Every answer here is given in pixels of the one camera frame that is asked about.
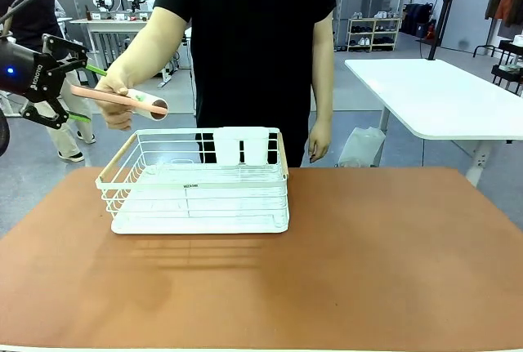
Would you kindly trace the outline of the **person's right hand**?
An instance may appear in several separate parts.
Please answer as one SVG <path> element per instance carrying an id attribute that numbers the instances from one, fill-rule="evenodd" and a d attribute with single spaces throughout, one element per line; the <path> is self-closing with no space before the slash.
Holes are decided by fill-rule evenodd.
<path id="1" fill-rule="evenodd" d="M 112 65 L 107 74 L 100 79 L 95 89 L 126 96 L 128 88 L 132 84 L 128 80 L 127 73 L 116 65 Z M 101 114 L 107 127 L 114 130 L 128 131 L 132 127 L 132 108 L 120 104 L 112 104 L 107 101 L 97 100 L 96 104 L 101 109 Z"/>

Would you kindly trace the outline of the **person's left hand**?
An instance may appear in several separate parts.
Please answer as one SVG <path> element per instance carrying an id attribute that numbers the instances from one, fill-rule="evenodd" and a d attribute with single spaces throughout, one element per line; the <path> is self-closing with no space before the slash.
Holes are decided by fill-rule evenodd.
<path id="1" fill-rule="evenodd" d="M 317 119 L 311 128 L 308 141 L 310 163 L 321 160 L 329 151 L 332 138 L 332 120 Z"/>

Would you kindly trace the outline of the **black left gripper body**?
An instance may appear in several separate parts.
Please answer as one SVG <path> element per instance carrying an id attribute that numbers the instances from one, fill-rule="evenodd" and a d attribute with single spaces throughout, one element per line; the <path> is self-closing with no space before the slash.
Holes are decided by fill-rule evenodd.
<path id="1" fill-rule="evenodd" d="M 47 53 L 1 41 L 1 90 L 39 103 L 56 101 L 62 88 L 61 63 Z"/>

